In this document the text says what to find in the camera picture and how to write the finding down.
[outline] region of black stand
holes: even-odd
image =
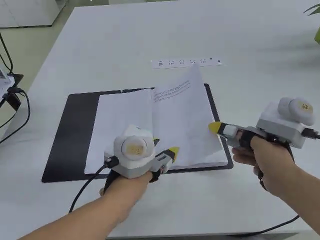
[[[8,74],[9,77],[14,77],[14,85],[13,87],[18,87],[18,84],[21,82],[22,78],[24,77],[22,74]],[[2,99],[0,102],[0,108],[5,103],[5,101],[8,102],[8,104],[17,111],[18,108],[21,105],[21,101],[18,98],[18,96],[15,93],[10,93],[6,99]]]

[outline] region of black wire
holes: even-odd
[[[0,40],[1,40],[1,42],[2,42],[3,48],[4,48],[4,50],[5,50],[5,53],[6,53],[6,55],[8,56],[8,59],[9,59],[9,62],[10,62],[10,68],[7,67],[7,65],[6,65],[6,63],[5,63],[5,61],[4,61],[4,59],[3,59],[2,57],[1,57],[1,59],[2,59],[2,61],[3,61],[3,63],[4,63],[4,65],[8,68],[9,74],[13,74],[14,63],[12,62],[11,56],[10,56],[10,54],[9,54],[9,51],[8,51],[7,46],[6,46],[6,44],[5,44],[5,41],[4,41],[4,39],[3,39],[2,35],[1,35],[1,32],[0,32]]]
[[[295,163],[295,158],[294,158],[294,154],[292,153],[291,147],[289,145],[289,143],[278,143],[279,145],[281,145],[282,147],[284,147],[285,149],[287,149],[287,151],[289,152],[290,156],[292,157],[293,162]],[[276,226],[267,228],[265,230],[262,231],[255,231],[255,232],[249,232],[249,233],[243,233],[243,234],[236,234],[236,235],[230,235],[232,237],[236,237],[236,238],[247,238],[247,237],[252,237],[252,236],[256,236],[256,235],[260,235],[260,234],[265,234],[267,232],[270,232],[272,230],[281,228],[285,225],[288,225],[290,223],[293,223],[295,220],[297,220],[298,218],[300,218],[299,215],[295,216],[294,218],[292,218],[289,221],[285,221],[283,223],[280,223]]]
[[[283,227],[287,224],[290,224],[290,223],[293,223],[295,220],[297,220],[298,218],[300,218],[299,215],[295,216],[294,218],[292,218],[291,220],[289,221],[286,221],[286,222],[283,222],[277,226],[273,226],[273,227],[270,227],[266,230],[262,230],[262,231],[256,231],[256,232],[249,232],[249,233],[244,233],[244,234],[237,234],[237,235],[230,235],[232,237],[236,237],[236,238],[246,238],[246,237],[252,237],[252,236],[256,236],[256,235],[260,235],[260,234],[265,234],[266,232],[269,232],[269,231],[272,231],[272,230],[275,230],[275,229],[278,229],[280,227]]]
[[[76,202],[77,202],[78,198],[80,197],[80,195],[82,194],[82,192],[85,190],[85,188],[88,186],[88,184],[91,183],[91,181],[92,181],[93,179],[95,179],[95,178],[99,175],[99,173],[100,173],[103,169],[105,169],[105,168],[107,168],[107,165],[103,164],[103,166],[100,167],[100,168],[98,169],[98,171],[96,171],[95,174],[94,174],[91,178],[89,178],[88,181],[85,182],[85,184],[82,186],[82,188],[80,189],[80,191],[78,192],[78,194],[75,196],[75,198],[74,198],[74,200],[73,200],[73,202],[72,202],[72,204],[71,204],[69,213],[71,213],[71,212],[74,210],[74,207],[75,207],[75,205],[76,205]]]
[[[14,118],[15,115],[16,115],[16,114],[14,114],[12,117],[10,117],[8,121],[6,121],[4,124],[2,124],[2,125],[0,126],[0,128],[2,128],[4,125],[6,125],[8,122],[10,122],[10,121]]]
[[[6,61],[4,60],[4,58],[2,57],[2,55],[0,54],[0,59],[2,60],[4,66],[6,67],[6,69],[8,69],[10,71],[10,67],[8,67],[8,65],[6,64]]]
[[[7,140],[8,138],[10,138],[12,135],[14,135],[16,132],[18,132],[20,129],[22,129],[28,122],[29,122],[29,119],[30,119],[30,114],[31,114],[31,111],[30,111],[30,102],[29,102],[29,97],[27,95],[27,93],[20,89],[20,88],[16,88],[19,92],[21,93],[24,93],[25,95],[25,98],[26,98],[26,102],[28,104],[28,117],[26,118],[26,121],[24,122],[24,124],[22,124],[18,129],[16,129],[15,131],[13,131],[12,133],[10,133],[8,136],[6,136],[4,139],[2,139],[0,141],[0,144],[2,144],[5,140]]]

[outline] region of white table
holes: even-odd
[[[302,96],[320,129],[319,18],[303,10],[317,0],[181,0],[75,8],[28,94],[28,125],[0,146],[0,233],[10,240],[68,212],[84,181],[41,183],[70,93],[152,87],[186,69],[151,69],[150,60],[217,56],[203,67],[220,118],[254,126],[270,100]],[[9,127],[24,122],[24,102]],[[320,142],[295,150],[296,162],[320,177]],[[81,206],[98,197],[93,181]],[[111,237],[220,235],[259,231],[295,213],[264,191],[251,167],[165,175],[150,184]],[[310,228],[302,221],[274,233]]]

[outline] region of black cable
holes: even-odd
[[[244,234],[237,234],[237,235],[230,235],[230,236],[231,237],[236,237],[236,238],[247,238],[247,237],[252,237],[252,236],[256,236],[256,235],[260,235],[260,234],[265,234],[265,233],[270,232],[272,230],[275,230],[275,229],[278,229],[280,227],[283,227],[283,226],[285,226],[287,224],[293,223],[298,218],[300,218],[299,215],[295,216],[294,218],[292,218],[289,221],[283,222],[283,223],[281,223],[281,224],[279,224],[277,226],[270,227],[270,228],[268,228],[266,230],[256,231],[256,232],[249,232],[249,233],[244,233]]]
[[[16,132],[18,132],[20,129],[22,129],[28,122],[29,122],[29,119],[30,119],[30,114],[31,114],[31,111],[30,111],[30,102],[29,102],[29,97],[27,95],[27,93],[22,90],[21,88],[17,88],[17,87],[10,87],[8,89],[8,93],[24,93],[25,95],[25,98],[26,98],[26,102],[28,104],[28,117],[26,118],[26,121],[24,122],[24,124],[22,124],[19,128],[17,128],[15,131],[13,131],[12,133],[10,133],[8,136],[6,136],[4,139],[2,139],[0,141],[0,144],[2,144],[5,140],[7,140],[8,138],[10,138],[12,135],[14,135]]]
[[[8,122],[10,122],[10,121],[14,118],[15,115],[16,115],[16,114],[14,114],[12,117],[10,117],[8,121],[6,121],[4,124],[2,124],[2,125],[0,126],[0,128],[2,128],[4,125],[6,125]]]
[[[2,55],[0,54],[0,59],[2,60],[4,66],[6,67],[6,69],[8,69],[10,71],[10,67],[8,67],[8,65],[6,64],[6,61],[4,60],[4,58],[2,57]]]
[[[88,186],[88,184],[91,183],[91,181],[92,181],[93,179],[95,179],[95,178],[99,175],[99,173],[100,173],[103,169],[105,169],[105,168],[107,168],[107,165],[103,164],[103,166],[100,167],[100,168],[98,169],[98,171],[96,171],[95,174],[94,174],[92,177],[90,177],[90,178],[88,179],[88,181],[85,182],[85,184],[82,186],[82,188],[80,189],[80,191],[78,192],[78,194],[75,196],[75,198],[74,198],[74,200],[73,200],[73,202],[72,202],[72,204],[71,204],[69,213],[71,213],[71,212],[74,210],[78,198],[80,197],[80,195],[82,194],[82,192],[85,190],[85,188]]]
[[[5,61],[4,61],[4,59],[3,59],[2,57],[1,57],[1,60],[3,61],[4,65],[8,68],[9,74],[13,74],[14,63],[13,63],[13,61],[12,61],[12,59],[11,59],[11,56],[10,56],[10,54],[9,54],[9,51],[8,51],[7,46],[6,46],[6,44],[5,44],[5,41],[4,41],[4,39],[3,39],[2,35],[1,35],[1,32],[0,32],[0,40],[1,40],[1,42],[2,42],[3,48],[4,48],[4,50],[5,50],[5,53],[6,53],[6,55],[8,56],[8,59],[9,59],[9,62],[10,62],[10,68],[7,66],[7,64],[5,63]]]
[[[291,147],[288,143],[278,143],[279,145],[281,145],[282,147],[284,147],[285,149],[287,149],[287,151],[289,152],[290,156],[292,157],[292,160],[293,162],[295,163],[295,158],[294,158],[294,154],[292,153],[292,150],[291,150]],[[288,225],[290,223],[293,223],[295,220],[297,220],[298,218],[300,218],[299,215],[295,216],[294,218],[290,219],[289,221],[285,221],[283,223],[280,223],[276,226],[273,226],[273,227],[270,227],[270,228],[267,228],[265,230],[262,230],[262,231],[255,231],[255,232],[249,232],[249,233],[243,233],[243,234],[236,234],[236,235],[230,235],[231,237],[236,237],[236,238],[247,238],[247,237],[252,237],[252,236],[256,236],[256,235],[260,235],[260,234],[265,234],[267,232],[270,232],[272,230],[275,230],[275,229],[278,229],[278,228],[281,228],[285,225]]]
[[[78,198],[80,197],[80,195],[82,194],[82,192],[85,190],[85,188],[88,186],[88,184],[91,183],[91,181],[92,181],[93,179],[95,179],[103,169],[106,169],[106,168],[112,169],[113,167],[117,166],[118,164],[119,164],[119,159],[118,159],[116,156],[111,156],[111,157],[105,159],[102,167],[100,167],[100,168],[98,169],[98,171],[96,171],[95,174],[94,174],[91,178],[89,178],[88,181],[86,181],[86,183],[82,186],[82,188],[80,189],[80,191],[78,192],[78,194],[75,196],[75,198],[74,198],[74,200],[73,200],[73,202],[72,202],[72,204],[71,204],[69,213],[71,213],[71,212],[74,210],[74,207],[75,207],[75,205],[76,205],[76,202],[77,202]]]

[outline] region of power outlet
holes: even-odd
[[[153,69],[186,68],[193,64],[198,64],[200,67],[223,65],[219,58],[213,57],[151,60]]]

